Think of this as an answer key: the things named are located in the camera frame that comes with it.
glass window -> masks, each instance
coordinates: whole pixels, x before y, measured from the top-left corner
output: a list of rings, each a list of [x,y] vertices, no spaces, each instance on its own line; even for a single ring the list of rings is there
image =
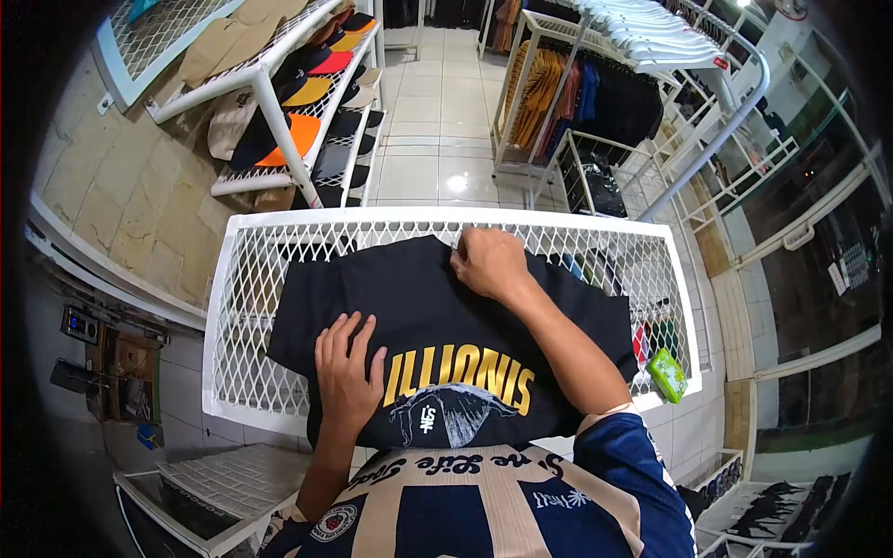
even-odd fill
[[[846,341],[879,322],[876,239],[881,210],[877,189],[867,179],[814,225],[812,240],[795,251],[780,248],[760,261],[779,363]],[[832,273],[844,281],[842,294]]]
[[[779,379],[778,426],[757,431],[757,452],[842,444],[872,433],[888,400],[893,350],[875,343],[810,371]]]

beige wall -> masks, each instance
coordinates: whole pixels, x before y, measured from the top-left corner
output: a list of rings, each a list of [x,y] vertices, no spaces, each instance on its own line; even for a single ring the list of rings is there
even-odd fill
[[[167,98],[177,63],[148,94]],[[206,309],[227,219],[210,195],[219,171],[206,146],[208,105],[157,126],[141,102],[96,105],[106,87],[90,52],[71,77],[40,155],[34,191],[101,254]]]

black cap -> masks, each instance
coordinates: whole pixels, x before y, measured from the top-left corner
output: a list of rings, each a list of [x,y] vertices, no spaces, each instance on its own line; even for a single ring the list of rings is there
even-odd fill
[[[356,133],[356,129],[360,127],[360,120],[363,115],[354,111],[338,111],[332,118],[329,125],[329,136],[331,137],[351,137]]]

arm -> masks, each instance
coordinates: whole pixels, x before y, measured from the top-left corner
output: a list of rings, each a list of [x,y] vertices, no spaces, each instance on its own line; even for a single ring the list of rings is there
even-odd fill
[[[632,401],[613,362],[530,275],[519,238],[499,229],[465,229],[450,263],[465,285],[502,303],[527,326],[580,412],[601,414]]]
[[[347,340],[360,323],[360,313],[341,314],[331,328],[316,338],[316,372],[320,382],[322,424],[310,469],[297,495],[297,509],[313,523],[331,507],[347,486],[356,437],[369,421],[384,394],[382,376],[386,347],[372,357],[369,381],[365,359],[375,330],[370,315],[356,335],[350,355]]]

hand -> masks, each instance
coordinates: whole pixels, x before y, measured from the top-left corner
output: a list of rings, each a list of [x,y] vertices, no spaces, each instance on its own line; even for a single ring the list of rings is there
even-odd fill
[[[523,241],[499,229],[463,230],[449,262],[472,291],[505,306],[511,307],[531,283],[536,285],[527,271]]]
[[[360,323],[361,314],[350,318],[341,314],[331,328],[316,338],[316,376],[320,382],[323,422],[340,436],[356,440],[384,395],[386,347],[372,357],[369,381],[366,381],[366,347],[375,330],[375,316],[370,314],[354,338],[350,355],[347,340]]]

